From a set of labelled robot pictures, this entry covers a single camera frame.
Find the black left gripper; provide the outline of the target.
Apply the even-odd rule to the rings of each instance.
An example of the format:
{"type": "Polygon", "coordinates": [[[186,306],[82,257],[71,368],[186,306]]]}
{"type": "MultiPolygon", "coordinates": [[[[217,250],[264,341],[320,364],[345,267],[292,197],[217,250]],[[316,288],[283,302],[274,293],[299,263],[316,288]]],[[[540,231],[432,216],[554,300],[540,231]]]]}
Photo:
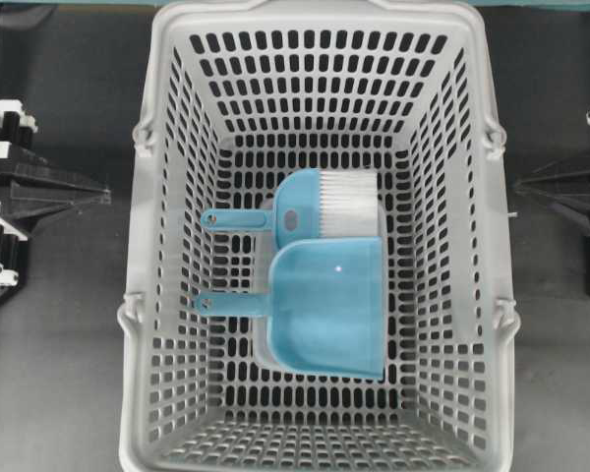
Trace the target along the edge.
{"type": "Polygon", "coordinates": [[[20,101],[0,100],[0,286],[21,278],[20,245],[41,219],[88,205],[109,205],[111,191],[32,152],[35,119],[20,101]]]}

